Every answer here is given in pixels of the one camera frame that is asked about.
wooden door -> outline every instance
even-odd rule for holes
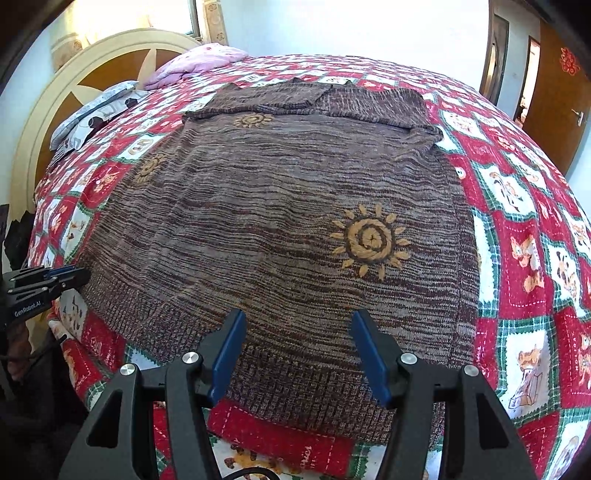
[[[566,174],[591,106],[591,82],[578,62],[569,68],[568,62],[561,61],[563,53],[568,59],[570,52],[563,52],[567,47],[554,29],[544,21],[540,23],[540,66],[523,130]],[[573,110],[584,113],[581,126]]]

brown knitted sweater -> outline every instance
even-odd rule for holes
[[[240,307],[230,398],[383,442],[392,416],[359,368],[354,310],[428,361],[472,359],[472,215],[440,139],[413,90],[230,85],[111,194],[79,260],[86,301],[162,362]]]

black cable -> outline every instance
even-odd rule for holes
[[[24,355],[24,356],[12,356],[12,355],[0,355],[0,362],[20,362],[22,360],[33,360],[35,358],[39,358],[45,355],[49,350],[55,348],[58,345],[61,345],[66,339],[67,335],[62,335],[59,340],[56,340],[52,343],[49,343],[45,347],[33,352],[31,355]]]
[[[263,468],[261,466],[243,468],[242,470],[238,470],[237,472],[232,472],[229,475],[226,475],[222,480],[235,480],[236,478],[248,475],[249,473],[265,475],[269,480],[280,480],[279,475],[277,475],[273,470],[269,470],[268,468]]]

quilt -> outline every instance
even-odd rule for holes
[[[246,59],[156,90],[39,183],[30,265],[75,262],[117,182],[181,125],[186,111],[207,105],[229,82],[257,87],[294,77],[376,91],[406,87],[423,96],[474,221],[480,274],[474,363],[513,419],[537,476],[558,479],[591,434],[591,226],[537,145],[457,80],[361,57],[285,55]],[[122,364],[157,365],[74,291],[55,302],[50,326],[68,336],[64,357],[88,408]],[[373,479],[385,450],[272,424],[227,399],[207,420],[222,475],[261,465],[285,480]],[[158,464],[169,479],[165,424],[156,407]],[[440,459],[441,439],[428,455],[428,478],[437,478]]]

pillow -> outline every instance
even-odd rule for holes
[[[243,60],[246,57],[248,57],[248,53],[239,48],[228,47],[219,43],[199,45],[162,65],[145,82],[144,88],[153,90],[164,86],[159,82],[168,76],[174,76],[174,81],[177,81],[182,75],[208,72]]]
[[[85,106],[71,114],[62,123],[60,123],[59,127],[57,127],[53,132],[53,135],[51,136],[51,141],[49,143],[49,149],[56,150],[57,147],[60,145],[61,141],[64,140],[64,138],[66,138],[68,133],[70,133],[72,128],[74,128],[74,126],[86,115],[94,112],[95,110],[109,103],[110,101],[125,95],[130,90],[133,90],[137,84],[138,82],[136,80],[126,80],[125,82],[113,85],[112,87],[107,88],[97,98],[95,98],[94,100],[87,103]]]
[[[150,92],[144,90],[133,90],[86,115],[70,130],[67,137],[59,144],[56,153],[47,166],[47,171],[51,171],[69,152],[80,150],[86,141],[91,139],[109,121],[113,120],[120,113],[137,105],[142,98],[149,94]]]

